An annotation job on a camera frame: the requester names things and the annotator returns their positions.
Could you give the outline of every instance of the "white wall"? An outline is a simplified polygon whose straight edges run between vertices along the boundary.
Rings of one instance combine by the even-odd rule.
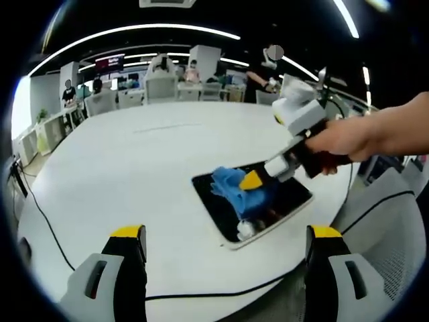
[[[188,66],[191,60],[196,59],[196,67],[200,71],[200,80],[205,82],[215,74],[221,52],[220,48],[197,45],[189,51]]]
[[[30,77],[23,77],[15,90],[12,107],[12,139],[17,138],[32,124],[30,109]]]
[[[60,96],[58,96],[59,85],[60,74],[31,77],[30,108],[32,124],[36,124],[36,117],[42,109],[48,111],[48,115],[61,111],[61,100]]]

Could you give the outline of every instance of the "chair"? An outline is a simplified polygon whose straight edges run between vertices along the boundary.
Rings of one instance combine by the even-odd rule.
[[[384,291],[391,299],[389,307],[380,308],[384,313],[402,298],[423,265],[426,236],[422,215],[415,196],[404,194],[361,216],[380,200],[410,190],[409,183],[389,168],[366,189],[351,195],[332,225],[345,231],[350,251],[362,254],[384,278]]]
[[[279,95],[275,93],[266,93],[263,91],[256,91],[256,103],[261,105],[271,106],[274,101],[279,99]]]
[[[178,100],[178,77],[157,71],[145,78],[145,104],[172,102]]]
[[[130,107],[141,105],[143,91],[119,91],[119,109],[128,109]]]
[[[206,83],[202,86],[201,101],[220,101],[221,100],[221,83]]]
[[[99,94],[92,95],[85,99],[88,116],[107,113],[117,109],[115,102],[115,91],[102,91]]]

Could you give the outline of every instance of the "screen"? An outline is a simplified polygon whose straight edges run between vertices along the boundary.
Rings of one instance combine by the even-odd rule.
[[[98,60],[95,62],[95,70],[99,74],[123,70],[123,56]]]

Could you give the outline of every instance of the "table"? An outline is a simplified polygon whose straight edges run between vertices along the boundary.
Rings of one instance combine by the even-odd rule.
[[[74,266],[100,252],[125,225],[147,229],[147,296],[237,292],[293,270],[304,258],[306,226],[329,225],[347,193],[350,168],[296,178],[313,201],[273,231],[230,250],[193,189],[191,178],[217,166],[265,160],[288,133],[270,108],[226,102],[144,105],[91,117],[46,162],[33,191]],[[354,167],[353,176],[358,166]],[[28,198],[19,222],[33,250],[32,270],[54,301],[71,269]],[[232,298],[146,303],[148,321],[215,321],[275,286]]]

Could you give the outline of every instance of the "person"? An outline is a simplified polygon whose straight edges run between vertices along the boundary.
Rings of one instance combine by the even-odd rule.
[[[429,92],[364,117],[329,121],[306,145],[313,152],[347,155],[354,162],[375,154],[429,154]],[[335,174],[336,167],[324,168],[323,173]]]
[[[186,70],[184,78],[186,82],[190,83],[199,83],[200,82],[200,72],[196,68],[197,61],[192,59],[189,64],[189,68]]]
[[[101,93],[102,90],[105,90],[103,88],[103,82],[99,78],[95,79],[93,81],[93,95]]]
[[[76,102],[76,89],[72,86],[72,81],[70,79],[66,80],[66,89],[64,89],[64,92],[62,92],[62,101],[65,108],[70,108],[73,103]],[[71,128],[72,127],[72,118],[73,123],[77,126],[79,125],[79,119],[75,115],[75,113],[72,113],[72,117],[70,117],[70,114],[66,114],[67,123],[65,125],[68,125]]]
[[[277,64],[272,61],[267,62],[266,50],[256,50],[249,62],[249,70],[247,75],[247,86],[244,96],[244,102],[256,103],[256,91],[264,91],[272,93],[274,87],[270,84],[270,79],[278,76],[275,71]]]
[[[185,73],[186,73],[186,67],[183,65],[177,66],[176,70],[176,76],[178,77],[179,82],[185,81]]]
[[[69,107],[71,103],[76,100],[76,89],[72,86],[72,81],[70,79],[66,80],[66,89],[62,92],[62,100],[64,102],[64,107]]]

